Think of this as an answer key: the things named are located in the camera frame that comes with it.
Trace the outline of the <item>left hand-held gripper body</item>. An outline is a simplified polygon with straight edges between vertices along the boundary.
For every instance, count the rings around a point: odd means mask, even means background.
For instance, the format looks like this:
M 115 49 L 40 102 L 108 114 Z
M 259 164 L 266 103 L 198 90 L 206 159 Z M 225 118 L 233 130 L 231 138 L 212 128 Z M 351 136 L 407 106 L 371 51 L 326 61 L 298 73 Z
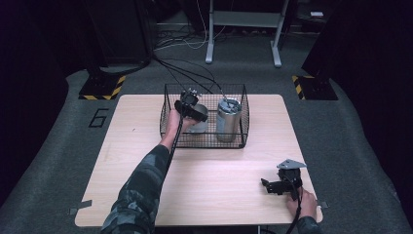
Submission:
M 194 106 L 198 103 L 197 92 L 193 90 L 182 91 L 180 99 L 174 103 L 174 108 L 182 117 L 195 117 Z

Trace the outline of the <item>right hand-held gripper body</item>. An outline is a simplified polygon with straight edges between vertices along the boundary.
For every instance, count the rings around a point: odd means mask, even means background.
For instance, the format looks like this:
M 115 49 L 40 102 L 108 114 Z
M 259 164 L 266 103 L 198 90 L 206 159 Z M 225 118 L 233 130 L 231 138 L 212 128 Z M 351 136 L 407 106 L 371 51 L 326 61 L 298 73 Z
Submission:
M 291 159 L 286 159 L 277 165 L 279 169 L 278 176 L 281 180 L 281 188 L 277 192 L 278 195 L 288 192 L 293 201 L 299 197 L 298 188 L 303 185 L 301 178 L 301 168 L 306 168 L 307 165 Z

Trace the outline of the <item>small steel cup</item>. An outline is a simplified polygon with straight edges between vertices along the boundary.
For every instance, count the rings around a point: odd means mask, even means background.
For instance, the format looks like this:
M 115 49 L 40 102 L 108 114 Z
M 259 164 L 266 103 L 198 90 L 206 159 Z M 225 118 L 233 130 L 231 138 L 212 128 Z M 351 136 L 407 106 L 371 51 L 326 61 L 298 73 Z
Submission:
M 194 106 L 194 109 L 205 115 L 208 114 L 207 108 L 202 104 L 196 104 Z M 200 121 L 198 124 L 190 126 L 186 130 L 186 132 L 189 134 L 200 134 L 200 133 L 204 133 L 206 130 L 207 130 L 207 121 Z

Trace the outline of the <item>black wire basket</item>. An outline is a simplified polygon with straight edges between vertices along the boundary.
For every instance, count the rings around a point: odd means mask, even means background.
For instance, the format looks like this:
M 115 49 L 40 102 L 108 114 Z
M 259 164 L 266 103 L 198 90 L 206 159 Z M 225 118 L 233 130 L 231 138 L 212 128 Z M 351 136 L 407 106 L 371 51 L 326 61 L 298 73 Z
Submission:
M 207 129 L 204 133 L 183 133 L 176 144 L 177 148 L 244 148 L 249 131 L 249 104 L 244 84 L 165 84 L 164 104 L 160 119 L 160 135 L 166 132 L 168 115 L 174 103 L 180 99 L 182 91 L 193 90 L 199 99 L 197 104 L 204 105 L 207 110 Z M 236 139 L 222 142 L 216 136 L 217 105 L 222 98 L 235 98 L 242 105 L 242 113 Z

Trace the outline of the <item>tall steel tumbler with straw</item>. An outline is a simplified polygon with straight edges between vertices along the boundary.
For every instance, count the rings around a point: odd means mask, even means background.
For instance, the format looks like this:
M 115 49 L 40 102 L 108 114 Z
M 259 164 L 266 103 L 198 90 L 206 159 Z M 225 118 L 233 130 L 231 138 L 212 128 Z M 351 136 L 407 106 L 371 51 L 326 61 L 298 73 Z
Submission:
M 235 98 L 222 98 L 217 105 L 216 136 L 219 141 L 236 139 L 242 113 L 242 105 Z

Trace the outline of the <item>person's left hand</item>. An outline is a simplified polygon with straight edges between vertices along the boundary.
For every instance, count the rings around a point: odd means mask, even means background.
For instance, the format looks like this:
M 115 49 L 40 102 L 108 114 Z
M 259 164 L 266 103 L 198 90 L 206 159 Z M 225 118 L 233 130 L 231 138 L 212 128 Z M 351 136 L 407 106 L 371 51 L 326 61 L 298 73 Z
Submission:
M 194 119 L 181 119 L 181 115 L 175 109 L 172 109 L 169 112 L 166 133 L 162 136 L 160 144 L 165 146 L 168 150 L 171 150 L 175 136 L 178 133 L 178 128 L 181 128 L 181 130 L 185 132 L 189 127 L 196 124 L 197 121 Z

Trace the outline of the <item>person's right hand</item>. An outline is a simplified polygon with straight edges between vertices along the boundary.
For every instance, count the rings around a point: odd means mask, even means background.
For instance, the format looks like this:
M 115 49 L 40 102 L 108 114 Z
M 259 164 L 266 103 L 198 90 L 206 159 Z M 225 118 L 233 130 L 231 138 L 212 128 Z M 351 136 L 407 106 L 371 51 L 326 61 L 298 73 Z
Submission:
M 317 218 L 317 199 L 316 196 L 307 191 L 306 189 L 300 188 L 298 190 L 300 198 L 301 198 L 301 205 L 298 205 L 297 200 L 293 200 L 291 197 L 286 198 L 286 206 L 292 216 L 296 216 L 297 209 L 301 208 L 299 217 L 311 217 L 313 219 Z

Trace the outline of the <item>black base with hazard stripes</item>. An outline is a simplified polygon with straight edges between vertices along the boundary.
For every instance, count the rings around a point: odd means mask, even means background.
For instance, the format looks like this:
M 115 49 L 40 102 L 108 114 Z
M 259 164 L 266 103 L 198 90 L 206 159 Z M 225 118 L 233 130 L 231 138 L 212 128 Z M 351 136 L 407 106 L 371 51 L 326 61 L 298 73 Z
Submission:
M 329 81 L 320 81 L 312 76 L 293 76 L 292 82 L 302 100 L 337 100 Z
M 99 100 L 99 99 L 115 99 L 120 93 L 125 76 L 92 78 L 90 77 L 81 91 L 78 99 Z

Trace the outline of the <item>black cabinet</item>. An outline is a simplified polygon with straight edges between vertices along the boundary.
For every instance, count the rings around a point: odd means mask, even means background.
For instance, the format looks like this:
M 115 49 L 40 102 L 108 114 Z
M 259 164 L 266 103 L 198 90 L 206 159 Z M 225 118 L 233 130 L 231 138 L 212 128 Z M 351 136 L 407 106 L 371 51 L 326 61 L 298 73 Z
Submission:
M 153 54 L 147 0 L 85 0 L 107 65 L 146 66 Z

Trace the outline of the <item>white metal desk frame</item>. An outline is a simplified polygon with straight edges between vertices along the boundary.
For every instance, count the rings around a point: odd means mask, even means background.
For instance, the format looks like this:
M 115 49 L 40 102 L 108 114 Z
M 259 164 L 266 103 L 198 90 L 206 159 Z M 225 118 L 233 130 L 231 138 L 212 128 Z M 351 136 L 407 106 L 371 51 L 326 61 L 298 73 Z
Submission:
M 206 49 L 206 64 L 213 61 L 214 52 L 214 27 L 219 26 L 243 26 L 243 27 L 267 27 L 274 28 L 276 34 L 274 40 L 270 42 L 273 63 L 276 68 L 282 66 L 280 57 L 279 41 L 282 34 L 282 27 L 286 17 L 286 10 L 289 0 L 282 0 L 282 10 L 279 13 L 256 13 L 256 12 L 233 12 L 216 11 L 214 0 L 209 0 L 208 19 L 208 41 Z

